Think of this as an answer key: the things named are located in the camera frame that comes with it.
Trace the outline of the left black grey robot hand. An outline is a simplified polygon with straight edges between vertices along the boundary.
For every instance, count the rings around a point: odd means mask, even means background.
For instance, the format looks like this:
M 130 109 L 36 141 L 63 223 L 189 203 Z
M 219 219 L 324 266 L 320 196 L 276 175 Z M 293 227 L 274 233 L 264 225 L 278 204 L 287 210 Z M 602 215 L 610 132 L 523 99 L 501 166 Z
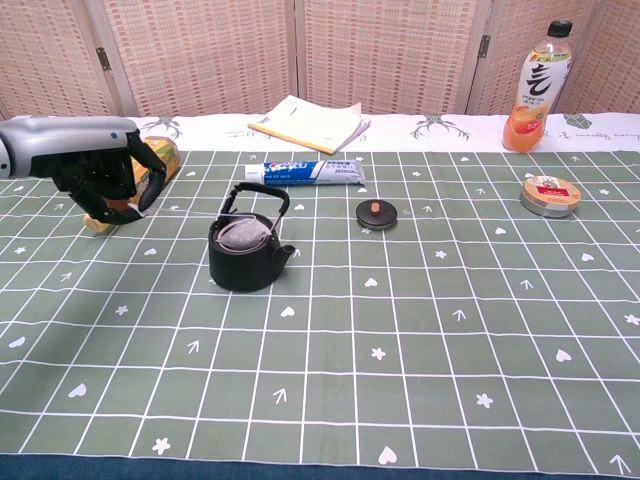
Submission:
M 1 178 L 50 178 L 91 218 L 124 225 L 143 217 L 167 167 L 119 116 L 21 116 L 1 122 Z

